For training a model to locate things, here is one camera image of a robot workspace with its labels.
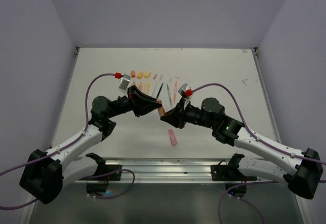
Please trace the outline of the orange clear highlighter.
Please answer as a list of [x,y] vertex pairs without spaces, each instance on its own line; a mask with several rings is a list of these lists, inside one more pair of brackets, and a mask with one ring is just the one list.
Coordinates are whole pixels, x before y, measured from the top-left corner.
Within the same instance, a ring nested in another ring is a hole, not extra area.
[[164,108],[161,100],[157,99],[156,101],[161,105],[161,107],[159,107],[157,109],[157,111],[158,111],[159,116],[162,117],[166,114],[165,108]]

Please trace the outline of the orange highlighter marker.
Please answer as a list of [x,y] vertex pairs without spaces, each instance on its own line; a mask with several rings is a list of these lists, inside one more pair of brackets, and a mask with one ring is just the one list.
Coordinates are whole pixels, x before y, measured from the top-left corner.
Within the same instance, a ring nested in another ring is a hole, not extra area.
[[143,89],[143,84],[142,84],[142,82],[140,82],[140,83],[138,84],[137,88],[138,88],[140,91],[142,91],[142,89]]

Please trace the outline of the yellow highlighter marker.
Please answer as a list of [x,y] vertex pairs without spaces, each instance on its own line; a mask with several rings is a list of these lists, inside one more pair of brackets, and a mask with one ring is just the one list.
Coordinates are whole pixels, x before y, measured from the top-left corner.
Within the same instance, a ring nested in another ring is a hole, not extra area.
[[145,83],[145,87],[144,87],[144,93],[145,93],[145,94],[148,94],[148,93],[149,93],[149,87],[150,87],[150,82],[147,81],[147,82]]

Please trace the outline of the pink highlighter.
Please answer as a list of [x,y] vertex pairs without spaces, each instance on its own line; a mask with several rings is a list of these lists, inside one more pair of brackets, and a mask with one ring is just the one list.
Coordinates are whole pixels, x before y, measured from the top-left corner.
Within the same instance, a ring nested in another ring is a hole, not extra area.
[[170,139],[170,143],[172,146],[176,146],[178,144],[178,141],[176,139],[175,133],[173,129],[169,129],[168,130],[168,134],[169,134],[169,139]]

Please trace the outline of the white pen with tan cap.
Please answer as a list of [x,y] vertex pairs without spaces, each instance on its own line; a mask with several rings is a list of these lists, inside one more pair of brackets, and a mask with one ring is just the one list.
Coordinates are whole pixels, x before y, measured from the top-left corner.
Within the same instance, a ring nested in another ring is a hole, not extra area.
[[151,96],[152,97],[154,97],[154,93],[155,93],[156,87],[157,87],[157,82],[154,83],[154,86],[153,86],[153,89],[152,89],[152,92],[151,92]]

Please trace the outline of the green clear pen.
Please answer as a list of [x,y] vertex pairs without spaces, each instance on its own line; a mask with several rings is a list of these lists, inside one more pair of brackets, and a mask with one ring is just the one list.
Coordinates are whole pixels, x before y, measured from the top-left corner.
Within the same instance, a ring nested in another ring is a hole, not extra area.
[[160,85],[160,87],[159,87],[159,89],[158,89],[158,92],[157,92],[156,98],[159,98],[163,86],[164,86],[164,83],[162,82],[161,85]]

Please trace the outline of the orange marker cap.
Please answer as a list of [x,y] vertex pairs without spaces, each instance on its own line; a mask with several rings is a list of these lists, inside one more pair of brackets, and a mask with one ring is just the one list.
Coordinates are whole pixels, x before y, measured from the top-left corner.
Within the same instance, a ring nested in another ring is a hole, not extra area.
[[138,74],[137,74],[137,79],[141,79],[143,77],[143,72],[139,72]]

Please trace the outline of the yellow marker cap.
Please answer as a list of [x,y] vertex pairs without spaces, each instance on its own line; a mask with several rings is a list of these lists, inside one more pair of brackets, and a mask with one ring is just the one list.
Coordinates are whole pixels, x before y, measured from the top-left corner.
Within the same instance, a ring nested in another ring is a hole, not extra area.
[[144,74],[144,78],[148,78],[150,76],[151,72],[150,71],[147,71],[145,74]]

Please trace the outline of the thin orange pen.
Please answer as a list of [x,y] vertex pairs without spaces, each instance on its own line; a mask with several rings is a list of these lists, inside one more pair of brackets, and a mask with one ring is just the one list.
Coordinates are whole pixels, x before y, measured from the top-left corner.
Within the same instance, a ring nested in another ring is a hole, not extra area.
[[175,85],[174,85],[174,93],[173,93],[173,102],[176,103],[176,99],[177,99],[177,91],[178,91],[178,83],[177,81],[175,81]]

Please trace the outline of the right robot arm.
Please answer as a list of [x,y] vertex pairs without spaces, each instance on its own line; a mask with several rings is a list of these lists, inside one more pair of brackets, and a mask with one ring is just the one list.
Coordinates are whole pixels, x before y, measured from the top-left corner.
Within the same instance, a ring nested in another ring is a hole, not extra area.
[[181,99],[168,112],[159,110],[160,119],[182,129],[186,123],[210,128],[212,136],[222,144],[250,151],[260,158],[233,155],[227,166],[231,179],[257,177],[287,185],[290,191],[305,199],[313,199],[323,173],[317,151],[285,146],[246,128],[244,123],[225,114],[215,98],[203,100],[201,108]]

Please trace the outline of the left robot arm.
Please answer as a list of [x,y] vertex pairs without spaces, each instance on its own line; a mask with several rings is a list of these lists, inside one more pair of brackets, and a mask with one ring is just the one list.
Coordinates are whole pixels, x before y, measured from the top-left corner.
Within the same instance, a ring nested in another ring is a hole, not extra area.
[[96,97],[85,129],[54,148],[32,152],[19,185],[43,204],[49,204],[65,186],[77,180],[107,181],[107,175],[118,170],[109,169],[102,157],[95,153],[88,153],[82,159],[77,157],[111,135],[116,126],[113,117],[130,111],[140,117],[161,106],[161,102],[136,86],[129,87],[125,96],[114,101]]

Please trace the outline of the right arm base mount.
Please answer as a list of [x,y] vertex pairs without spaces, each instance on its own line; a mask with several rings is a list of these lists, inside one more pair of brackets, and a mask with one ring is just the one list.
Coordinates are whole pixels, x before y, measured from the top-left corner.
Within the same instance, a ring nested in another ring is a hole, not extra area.
[[[218,164],[210,166],[212,181],[236,181],[246,183],[247,181],[256,181],[255,176],[245,176],[239,171],[239,163],[244,158],[243,154],[234,154],[231,159],[226,162],[220,161]],[[225,183],[225,189],[229,189],[239,183]],[[227,193],[235,197],[242,198],[247,192],[247,186],[236,187],[232,190],[227,190]]]

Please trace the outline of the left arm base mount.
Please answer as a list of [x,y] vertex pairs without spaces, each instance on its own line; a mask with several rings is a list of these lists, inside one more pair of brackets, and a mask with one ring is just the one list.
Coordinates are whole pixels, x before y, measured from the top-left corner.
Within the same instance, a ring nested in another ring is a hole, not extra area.
[[[120,170],[122,165],[120,164],[106,164],[106,161],[95,153],[88,153],[86,157],[92,159],[97,163],[97,168],[92,176],[100,176],[107,173],[111,173],[116,170]],[[86,191],[89,195],[96,195],[102,197],[105,193],[108,193],[109,181],[120,181],[121,172],[116,172],[112,175],[104,176],[101,178],[94,178],[92,180],[100,181],[100,183],[87,183]]]

